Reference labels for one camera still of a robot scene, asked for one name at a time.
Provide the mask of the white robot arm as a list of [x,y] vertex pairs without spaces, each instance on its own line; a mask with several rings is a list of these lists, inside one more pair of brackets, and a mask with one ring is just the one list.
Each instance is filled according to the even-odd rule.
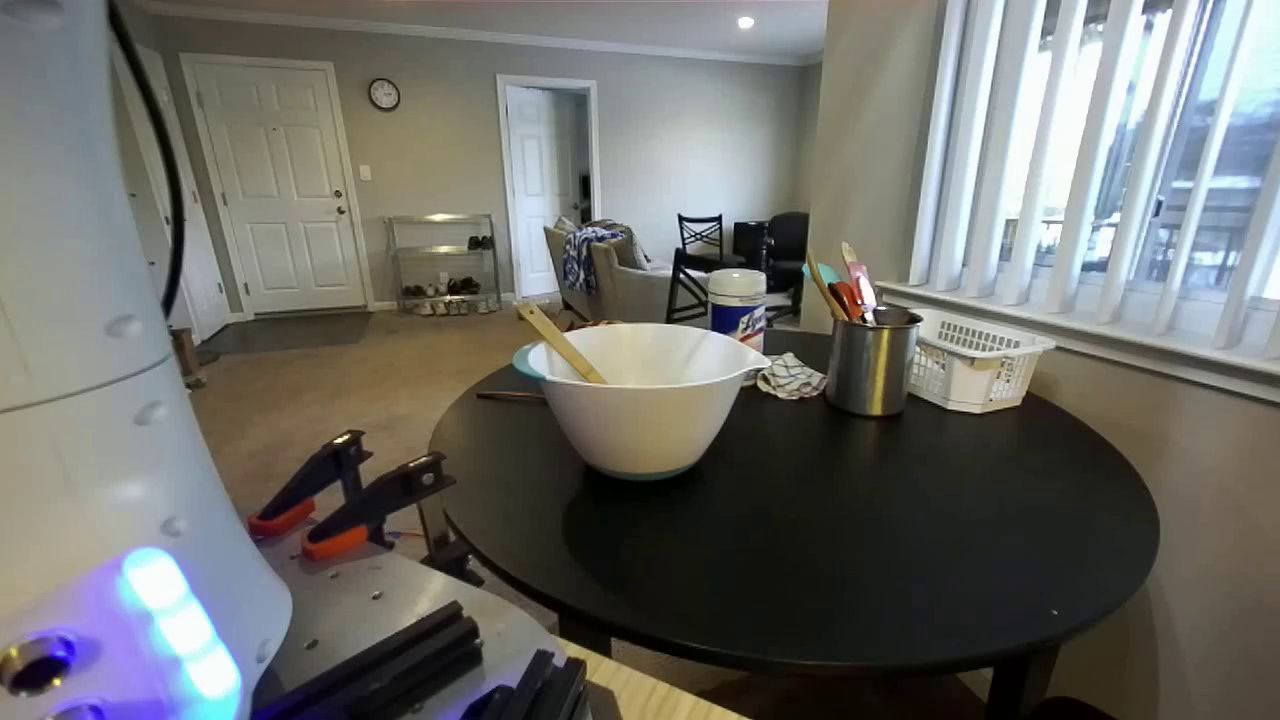
[[144,264],[108,2],[0,0],[4,720],[249,720],[288,619]]

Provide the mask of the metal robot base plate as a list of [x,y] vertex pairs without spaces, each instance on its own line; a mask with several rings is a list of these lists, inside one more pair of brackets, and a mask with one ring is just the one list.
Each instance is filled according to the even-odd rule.
[[583,659],[482,588],[395,553],[263,555],[293,591],[293,623],[251,720],[621,720]]

